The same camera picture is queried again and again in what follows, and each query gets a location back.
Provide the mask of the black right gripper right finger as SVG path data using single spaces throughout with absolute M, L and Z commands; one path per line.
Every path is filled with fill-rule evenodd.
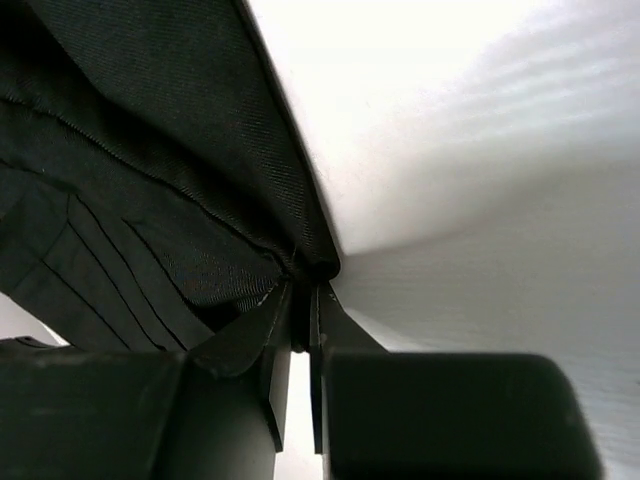
M 521 353 L 391 352 L 328 285 L 311 298 L 314 442 L 329 479 L 596 479 L 571 383 Z

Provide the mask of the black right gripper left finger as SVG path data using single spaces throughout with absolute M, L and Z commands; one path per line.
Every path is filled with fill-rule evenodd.
M 187 353 L 1 343 L 5 479 L 269 479 L 283 448 L 293 289 Z

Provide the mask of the black skirt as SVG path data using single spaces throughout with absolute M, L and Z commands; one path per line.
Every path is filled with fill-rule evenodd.
M 339 268 L 245 3 L 2 3 L 5 295 L 82 349 L 180 351 Z

